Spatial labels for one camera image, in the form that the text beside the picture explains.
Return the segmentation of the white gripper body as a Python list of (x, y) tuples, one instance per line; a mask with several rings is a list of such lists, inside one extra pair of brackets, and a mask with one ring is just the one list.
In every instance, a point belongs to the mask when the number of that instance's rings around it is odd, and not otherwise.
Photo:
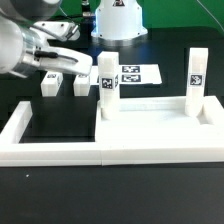
[(49, 40), (67, 42), (80, 36), (78, 26), (72, 22), (38, 21), (33, 24), (33, 31), (40, 37), (42, 46), (33, 53), (40, 62), (40, 69), (67, 74), (88, 76), (91, 72), (93, 59), (78, 51), (54, 47)]

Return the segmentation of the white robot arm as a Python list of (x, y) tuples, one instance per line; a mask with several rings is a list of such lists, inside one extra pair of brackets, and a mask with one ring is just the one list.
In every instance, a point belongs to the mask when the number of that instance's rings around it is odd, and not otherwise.
[[(78, 26), (70, 22), (65, 33), (49, 18), (61, 9), (63, 0), (0, 0), (0, 74), (25, 78), (45, 70), (87, 76), (93, 60), (77, 51), (53, 47), (50, 38), (66, 42)], [(113, 46), (129, 45), (147, 34), (142, 8), (137, 0), (100, 0), (92, 12), (89, 0), (81, 0), (82, 15), (95, 19), (91, 37)]]

